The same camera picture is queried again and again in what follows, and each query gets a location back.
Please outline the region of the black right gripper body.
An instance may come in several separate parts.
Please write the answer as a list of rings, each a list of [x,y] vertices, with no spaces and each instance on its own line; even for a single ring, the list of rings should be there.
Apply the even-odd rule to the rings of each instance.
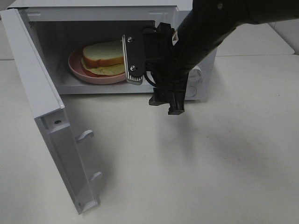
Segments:
[[[155,88],[185,93],[187,78],[175,75],[178,56],[174,50],[176,41],[173,37],[178,36],[180,29],[186,29],[184,22],[180,23],[177,29],[163,22],[159,23],[158,27],[148,25],[141,29],[145,50],[144,77]]]

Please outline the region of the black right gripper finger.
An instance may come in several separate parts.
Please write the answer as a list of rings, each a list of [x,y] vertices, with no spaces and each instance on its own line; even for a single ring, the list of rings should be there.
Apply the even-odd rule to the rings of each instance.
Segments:
[[[151,106],[159,106],[163,104],[167,104],[168,98],[166,91],[161,88],[153,88],[153,95],[149,99],[149,105]]]
[[[185,111],[185,91],[168,91],[167,98],[170,105],[168,110],[169,115],[180,115]]]

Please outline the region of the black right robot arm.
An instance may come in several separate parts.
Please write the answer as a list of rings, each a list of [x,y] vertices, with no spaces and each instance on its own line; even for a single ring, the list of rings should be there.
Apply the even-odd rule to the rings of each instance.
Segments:
[[[183,113],[189,71],[238,26],[298,16],[296,0],[195,0],[177,29],[160,23],[143,35],[146,68],[153,77],[149,104],[169,104],[170,115]]]

